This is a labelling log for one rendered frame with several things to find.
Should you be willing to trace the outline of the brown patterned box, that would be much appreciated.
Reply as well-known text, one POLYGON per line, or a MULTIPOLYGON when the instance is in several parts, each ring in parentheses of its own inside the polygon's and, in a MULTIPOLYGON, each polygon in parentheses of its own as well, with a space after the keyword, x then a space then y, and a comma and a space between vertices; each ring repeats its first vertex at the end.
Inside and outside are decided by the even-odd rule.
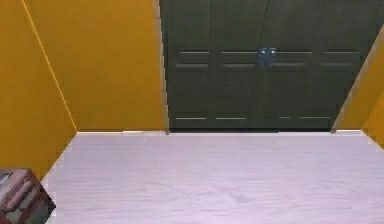
POLYGON ((0 169, 0 224, 46 224, 55 209, 29 168, 0 169))

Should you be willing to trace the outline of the dark green panelled door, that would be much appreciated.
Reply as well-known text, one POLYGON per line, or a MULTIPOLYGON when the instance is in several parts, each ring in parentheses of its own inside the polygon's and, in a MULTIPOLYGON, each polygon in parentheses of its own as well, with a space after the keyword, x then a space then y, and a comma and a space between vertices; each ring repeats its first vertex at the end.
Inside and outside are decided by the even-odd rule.
POLYGON ((332 128, 384 23, 384 0, 269 0, 265 112, 282 129, 332 128))
POLYGON ((248 129, 268 0, 160 0, 169 127, 248 129))

